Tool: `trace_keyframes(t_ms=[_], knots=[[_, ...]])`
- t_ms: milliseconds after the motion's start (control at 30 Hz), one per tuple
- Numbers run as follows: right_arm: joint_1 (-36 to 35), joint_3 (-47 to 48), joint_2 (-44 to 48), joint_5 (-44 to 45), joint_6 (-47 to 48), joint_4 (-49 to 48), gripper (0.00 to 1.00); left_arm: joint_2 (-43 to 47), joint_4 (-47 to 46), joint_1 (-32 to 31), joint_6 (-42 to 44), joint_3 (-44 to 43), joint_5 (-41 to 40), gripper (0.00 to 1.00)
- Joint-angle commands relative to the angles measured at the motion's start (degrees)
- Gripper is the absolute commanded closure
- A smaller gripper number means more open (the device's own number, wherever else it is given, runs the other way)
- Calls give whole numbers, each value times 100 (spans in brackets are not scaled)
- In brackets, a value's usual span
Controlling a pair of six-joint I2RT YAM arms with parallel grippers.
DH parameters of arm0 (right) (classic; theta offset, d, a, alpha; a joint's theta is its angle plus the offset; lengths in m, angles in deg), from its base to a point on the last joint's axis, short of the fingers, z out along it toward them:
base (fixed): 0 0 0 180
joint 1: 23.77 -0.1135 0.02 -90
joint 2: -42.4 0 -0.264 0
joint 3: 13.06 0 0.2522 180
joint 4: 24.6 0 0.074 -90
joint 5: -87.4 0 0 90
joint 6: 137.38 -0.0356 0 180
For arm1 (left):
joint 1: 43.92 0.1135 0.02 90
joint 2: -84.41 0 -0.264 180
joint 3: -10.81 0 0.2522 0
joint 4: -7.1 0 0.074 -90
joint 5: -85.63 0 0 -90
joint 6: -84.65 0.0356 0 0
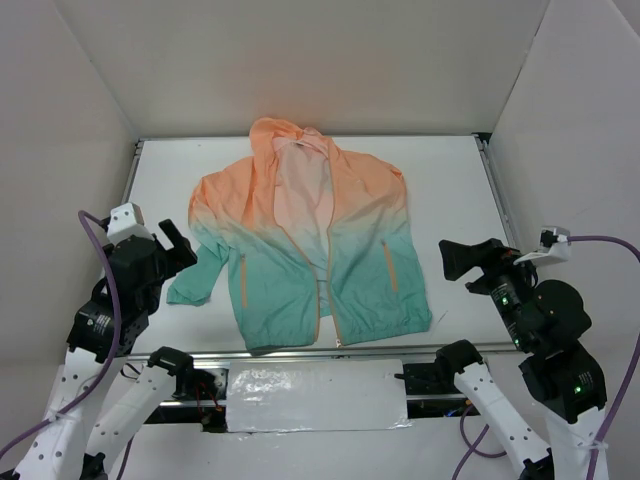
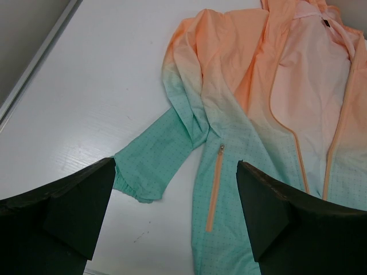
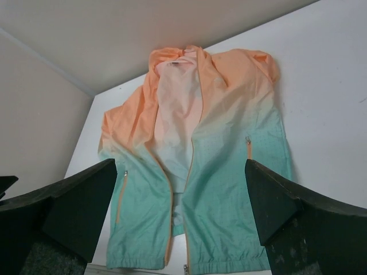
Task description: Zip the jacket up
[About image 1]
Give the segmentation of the orange and teal zip jacket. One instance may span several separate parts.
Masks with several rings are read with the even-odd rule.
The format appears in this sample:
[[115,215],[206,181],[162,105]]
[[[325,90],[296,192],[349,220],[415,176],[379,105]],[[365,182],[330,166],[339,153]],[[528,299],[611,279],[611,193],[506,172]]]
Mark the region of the orange and teal zip jacket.
[[191,194],[197,261],[168,302],[201,306],[226,273],[250,351],[309,346],[324,317],[343,346],[426,331],[402,172],[282,119],[257,120],[249,139],[249,157]]

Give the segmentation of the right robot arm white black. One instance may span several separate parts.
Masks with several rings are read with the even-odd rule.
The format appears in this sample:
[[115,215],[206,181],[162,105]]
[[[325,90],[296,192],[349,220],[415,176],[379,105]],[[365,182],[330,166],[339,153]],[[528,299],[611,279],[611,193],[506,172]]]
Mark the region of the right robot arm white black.
[[606,466],[589,468],[607,403],[604,373],[580,343],[591,318],[575,288],[559,280],[538,281],[536,274],[541,266],[569,259],[567,236],[545,229],[539,247],[527,254],[497,239],[475,245],[442,240],[439,249],[448,281],[481,269],[466,288],[492,300],[513,345],[525,354],[519,369],[529,394],[545,408],[549,438],[541,439],[524,421],[467,340],[437,351],[437,384],[467,396],[519,478],[607,478]]

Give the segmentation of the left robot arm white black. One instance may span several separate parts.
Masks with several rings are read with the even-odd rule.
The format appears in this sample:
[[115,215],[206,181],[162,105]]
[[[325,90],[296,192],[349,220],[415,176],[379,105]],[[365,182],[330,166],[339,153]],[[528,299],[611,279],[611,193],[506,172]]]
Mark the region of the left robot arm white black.
[[162,347],[151,354],[120,400],[105,406],[140,334],[160,304],[163,284],[196,262],[189,241],[171,220],[159,227],[165,248],[141,221],[121,214],[99,221],[109,242],[94,246],[105,275],[77,312],[68,350],[44,418],[1,452],[24,440],[31,445],[4,479],[106,479],[125,462],[134,436],[169,397],[182,399],[196,386],[194,359]]

